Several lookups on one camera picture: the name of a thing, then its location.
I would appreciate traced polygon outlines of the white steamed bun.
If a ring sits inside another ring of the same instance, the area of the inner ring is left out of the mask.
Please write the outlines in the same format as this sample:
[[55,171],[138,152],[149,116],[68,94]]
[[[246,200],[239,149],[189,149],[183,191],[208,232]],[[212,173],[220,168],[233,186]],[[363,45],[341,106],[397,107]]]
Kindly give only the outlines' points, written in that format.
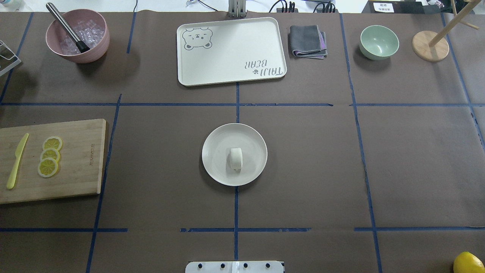
[[240,147],[229,149],[229,166],[234,170],[241,170],[243,167],[243,153]]

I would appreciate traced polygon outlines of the cream bear tray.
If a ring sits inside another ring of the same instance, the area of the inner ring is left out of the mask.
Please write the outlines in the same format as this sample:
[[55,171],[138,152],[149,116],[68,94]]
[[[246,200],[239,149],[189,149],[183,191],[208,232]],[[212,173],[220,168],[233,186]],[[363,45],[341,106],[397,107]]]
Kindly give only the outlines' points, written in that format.
[[177,78],[184,86],[278,79],[287,72],[272,17],[183,24],[176,40]]

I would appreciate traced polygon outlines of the folded grey cloth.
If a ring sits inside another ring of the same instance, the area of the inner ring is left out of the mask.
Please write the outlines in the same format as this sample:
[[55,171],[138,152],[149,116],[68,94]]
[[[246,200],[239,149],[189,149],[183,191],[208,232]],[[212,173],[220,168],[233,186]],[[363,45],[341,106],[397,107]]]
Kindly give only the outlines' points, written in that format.
[[328,56],[326,33],[317,25],[290,26],[291,53],[298,58],[324,60]]

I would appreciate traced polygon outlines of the mint green bowl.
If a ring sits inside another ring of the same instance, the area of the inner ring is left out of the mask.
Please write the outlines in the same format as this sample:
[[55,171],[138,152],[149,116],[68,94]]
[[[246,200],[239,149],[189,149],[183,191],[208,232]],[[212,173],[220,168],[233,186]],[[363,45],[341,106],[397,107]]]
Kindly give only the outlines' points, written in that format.
[[398,36],[389,28],[371,25],[360,33],[359,50],[370,60],[385,60],[400,47]]

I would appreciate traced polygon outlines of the bamboo cutting board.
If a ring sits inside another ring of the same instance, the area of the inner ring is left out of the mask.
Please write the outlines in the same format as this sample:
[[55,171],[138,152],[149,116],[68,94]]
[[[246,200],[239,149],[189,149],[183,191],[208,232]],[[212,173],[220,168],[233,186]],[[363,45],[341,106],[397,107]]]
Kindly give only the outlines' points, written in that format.
[[3,128],[2,204],[99,194],[107,121]]

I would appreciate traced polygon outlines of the steel muddler black tip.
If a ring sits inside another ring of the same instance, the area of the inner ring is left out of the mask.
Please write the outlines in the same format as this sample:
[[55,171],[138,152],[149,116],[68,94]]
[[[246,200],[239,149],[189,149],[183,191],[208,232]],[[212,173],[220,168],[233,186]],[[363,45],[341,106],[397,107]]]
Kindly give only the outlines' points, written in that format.
[[61,25],[64,31],[66,31],[67,35],[73,40],[80,53],[90,50],[90,47],[88,47],[88,45],[86,45],[86,43],[79,38],[79,36],[74,32],[73,28],[69,25],[69,23],[65,20],[63,15],[58,11],[52,2],[47,2],[45,6],[55,20]]

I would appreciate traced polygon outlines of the lemon slice far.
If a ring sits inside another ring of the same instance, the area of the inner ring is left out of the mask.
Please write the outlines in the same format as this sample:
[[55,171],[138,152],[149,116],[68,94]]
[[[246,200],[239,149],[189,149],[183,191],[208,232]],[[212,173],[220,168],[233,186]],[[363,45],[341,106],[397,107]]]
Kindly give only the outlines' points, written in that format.
[[54,149],[61,150],[63,147],[63,140],[58,136],[51,136],[47,138],[42,144],[42,150]]

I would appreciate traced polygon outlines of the lemon slice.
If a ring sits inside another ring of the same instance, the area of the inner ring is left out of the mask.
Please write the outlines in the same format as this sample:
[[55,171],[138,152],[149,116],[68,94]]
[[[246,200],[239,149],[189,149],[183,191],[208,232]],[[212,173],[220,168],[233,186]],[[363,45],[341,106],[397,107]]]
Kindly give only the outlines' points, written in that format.
[[54,176],[59,169],[59,163],[54,159],[47,158],[38,164],[38,174],[43,178]]
[[42,150],[54,149],[61,150],[63,147],[63,140],[58,136],[51,136],[47,138],[42,144]]
[[51,159],[54,159],[56,162],[59,162],[59,159],[60,159],[59,150],[53,147],[49,147],[43,150],[40,155],[40,161],[43,161],[44,159],[47,159],[47,158],[51,158]]

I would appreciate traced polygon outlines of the pink bowl with ice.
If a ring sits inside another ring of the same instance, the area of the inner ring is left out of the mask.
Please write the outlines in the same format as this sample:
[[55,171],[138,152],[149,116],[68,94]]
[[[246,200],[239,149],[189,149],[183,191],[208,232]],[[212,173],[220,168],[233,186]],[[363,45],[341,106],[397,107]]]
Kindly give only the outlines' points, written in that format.
[[53,21],[47,29],[47,46],[62,58],[79,64],[99,60],[108,50],[110,33],[104,17],[93,10],[78,9],[63,14],[82,45],[88,47],[80,52],[77,42],[69,36],[59,21]]

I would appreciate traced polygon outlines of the lemon slice middle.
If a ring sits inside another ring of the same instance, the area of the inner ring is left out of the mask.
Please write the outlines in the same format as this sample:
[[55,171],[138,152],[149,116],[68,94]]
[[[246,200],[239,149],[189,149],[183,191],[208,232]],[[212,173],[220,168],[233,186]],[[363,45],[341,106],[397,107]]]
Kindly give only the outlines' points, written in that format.
[[59,159],[60,159],[59,150],[53,147],[49,147],[43,150],[40,155],[40,161],[43,161],[44,159],[47,159],[47,158],[51,158],[51,159],[54,159],[56,162],[59,162]]

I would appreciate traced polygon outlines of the lemon slice near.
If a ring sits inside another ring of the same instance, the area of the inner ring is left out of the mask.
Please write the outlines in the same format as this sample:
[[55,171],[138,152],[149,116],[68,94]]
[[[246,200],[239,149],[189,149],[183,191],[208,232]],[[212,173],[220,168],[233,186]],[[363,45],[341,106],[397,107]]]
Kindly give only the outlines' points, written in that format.
[[54,176],[59,169],[59,163],[54,159],[47,158],[38,164],[38,174],[43,178]]

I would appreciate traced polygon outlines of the wooden mug tree stand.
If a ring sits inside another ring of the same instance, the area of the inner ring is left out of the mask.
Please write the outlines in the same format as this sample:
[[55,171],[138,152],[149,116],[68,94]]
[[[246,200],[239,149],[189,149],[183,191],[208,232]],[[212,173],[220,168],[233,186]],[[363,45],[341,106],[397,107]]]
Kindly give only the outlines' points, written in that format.
[[475,8],[479,0],[466,0],[467,5],[457,14],[454,13],[453,19],[438,33],[434,31],[420,31],[412,38],[412,48],[415,54],[421,59],[429,62],[442,61],[449,54],[450,46],[445,39],[445,36],[458,23],[461,23],[463,18],[468,15],[473,8]]

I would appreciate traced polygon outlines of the yellow plastic knife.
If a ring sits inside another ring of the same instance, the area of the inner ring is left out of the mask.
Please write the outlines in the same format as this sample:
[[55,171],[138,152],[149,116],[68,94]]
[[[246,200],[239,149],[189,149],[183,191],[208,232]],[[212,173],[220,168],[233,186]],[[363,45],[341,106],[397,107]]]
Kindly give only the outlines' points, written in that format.
[[29,133],[25,133],[21,140],[19,141],[16,150],[14,151],[14,156],[15,156],[15,161],[12,167],[12,170],[10,172],[9,178],[7,180],[7,185],[6,188],[8,190],[12,190],[14,188],[14,185],[17,181],[17,172],[19,170],[19,164],[21,161],[21,157],[23,154],[23,150],[25,148],[25,145],[27,143],[27,140],[29,138]]

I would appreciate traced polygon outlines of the yellow lemon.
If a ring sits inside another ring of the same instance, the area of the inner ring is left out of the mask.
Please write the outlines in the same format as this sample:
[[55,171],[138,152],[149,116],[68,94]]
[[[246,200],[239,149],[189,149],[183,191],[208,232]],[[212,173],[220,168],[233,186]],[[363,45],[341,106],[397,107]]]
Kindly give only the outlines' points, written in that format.
[[483,262],[470,252],[461,252],[453,262],[453,273],[484,273]]

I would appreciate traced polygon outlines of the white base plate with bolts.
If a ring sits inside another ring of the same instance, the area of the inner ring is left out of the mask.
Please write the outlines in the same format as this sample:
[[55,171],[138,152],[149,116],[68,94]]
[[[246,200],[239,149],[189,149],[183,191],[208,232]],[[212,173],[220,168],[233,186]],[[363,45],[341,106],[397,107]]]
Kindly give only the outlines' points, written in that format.
[[255,261],[194,261],[185,268],[186,273],[284,273],[284,262]]

